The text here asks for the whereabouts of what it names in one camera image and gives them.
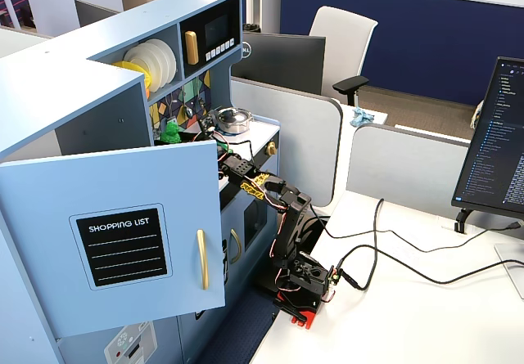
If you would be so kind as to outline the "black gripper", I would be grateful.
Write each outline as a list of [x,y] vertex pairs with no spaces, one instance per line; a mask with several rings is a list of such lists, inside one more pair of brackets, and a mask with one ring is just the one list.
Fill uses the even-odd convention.
[[199,142],[203,140],[214,140],[217,143],[217,159],[218,161],[225,160],[230,154],[233,153],[233,149],[230,146],[227,139],[221,133],[216,131],[212,133],[179,133],[182,142]]

